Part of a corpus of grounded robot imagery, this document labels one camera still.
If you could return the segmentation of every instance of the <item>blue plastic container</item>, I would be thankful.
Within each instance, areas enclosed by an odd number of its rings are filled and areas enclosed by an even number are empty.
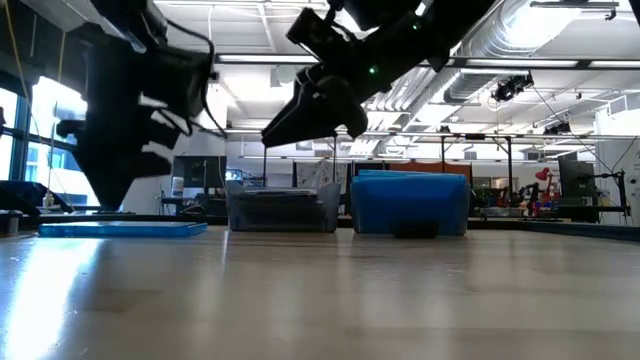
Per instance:
[[[389,234],[394,224],[437,221],[439,235],[467,231],[470,187],[464,175],[361,171],[351,185],[358,233]]]

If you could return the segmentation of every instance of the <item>monitor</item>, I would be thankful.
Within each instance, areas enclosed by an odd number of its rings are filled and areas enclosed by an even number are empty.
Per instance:
[[[562,196],[567,198],[596,198],[598,190],[593,165],[576,160],[558,161]]]
[[[226,156],[176,156],[173,176],[184,178],[185,188],[224,188]]]

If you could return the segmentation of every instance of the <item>black cable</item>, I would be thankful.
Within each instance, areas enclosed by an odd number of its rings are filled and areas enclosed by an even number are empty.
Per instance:
[[[558,113],[556,113],[556,112],[555,112],[555,110],[553,110],[553,108],[549,105],[549,103],[547,102],[547,100],[545,100],[545,98],[544,98],[542,95],[540,95],[540,93],[538,92],[538,89],[536,89],[536,87],[535,87],[535,86],[531,86],[531,88],[536,92],[536,94],[538,94],[538,97],[540,97],[540,100],[542,100],[542,102],[547,106],[547,108],[549,108],[549,110],[551,111],[551,113],[553,114],[553,116],[555,116],[555,117],[556,117],[556,119],[558,119],[558,121],[560,121],[560,122],[564,122],[564,120],[562,120],[562,119],[560,118],[560,116],[558,116]],[[579,137],[579,136],[577,136],[576,134],[574,134],[574,133],[573,133],[573,131],[569,131],[569,132],[571,133],[571,135],[573,135],[573,137],[574,137],[574,138],[576,138],[576,140],[578,140],[578,142],[580,143],[580,145],[584,146],[584,148],[585,148],[585,149],[587,149],[587,150],[591,153],[591,155],[593,155],[593,157],[594,157],[594,158],[596,158],[596,160],[598,160],[598,162],[600,162],[600,164],[602,164],[602,166],[604,166],[607,170],[609,170],[609,172],[610,172],[611,174],[613,174],[613,170],[611,170],[611,168],[609,168],[609,167],[607,166],[607,164],[605,164],[605,163],[604,163],[604,161],[602,161],[602,160],[601,160],[601,159],[596,155],[596,153],[595,153],[595,152],[591,151],[591,149],[590,149],[590,148],[589,148],[585,143],[583,143],[583,142],[582,142],[582,140],[580,140],[580,137]]]
[[[211,40],[209,40],[208,37],[199,34],[193,30],[189,30],[185,27],[183,27],[182,25],[177,24],[176,22],[167,19],[167,23],[171,26],[173,26],[174,28],[182,31],[185,34],[189,34],[195,38],[198,38],[200,40],[203,40],[207,43],[207,45],[209,46],[209,71],[211,71],[211,69],[213,69],[213,55],[215,53],[215,48],[213,46],[213,42]],[[222,126],[220,126],[220,124],[218,124],[218,122],[216,121],[216,119],[213,117],[213,114],[211,114],[211,110],[209,109],[209,104],[207,104],[207,89],[209,87],[209,83],[208,81],[205,81],[203,86],[202,86],[202,90],[201,90],[201,97],[202,97],[202,105],[204,107],[204,110],[207,112],[207,115],[211,118],[211,121],[213,121],[213,123],[216,125],[216,127],[218,128],[218,130],[220,130],[220,133],[222,134],[222,136],[227,139],[228,135],[227,132],[224,131],[224,129],[222,128]]]

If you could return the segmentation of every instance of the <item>blue tray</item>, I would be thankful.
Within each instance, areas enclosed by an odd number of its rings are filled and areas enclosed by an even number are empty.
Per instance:
[[[42,224],[42,237],[187,237],[207,230],[204,223],[154,221],[88,221]]]

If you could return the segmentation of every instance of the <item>ceiling-mounted camera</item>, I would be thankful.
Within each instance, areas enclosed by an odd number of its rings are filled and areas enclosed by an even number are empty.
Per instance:
[[[550,126],[544,129],[543,135],[562,135],[571,134],[571,126],[568,121],[563,121],[558,125]]]
[[[510,101],[534,84],[531,72],[527,75],[516,75],[506,82],[499,82],[498,88],[491,94],[491,98],[497,102]]]

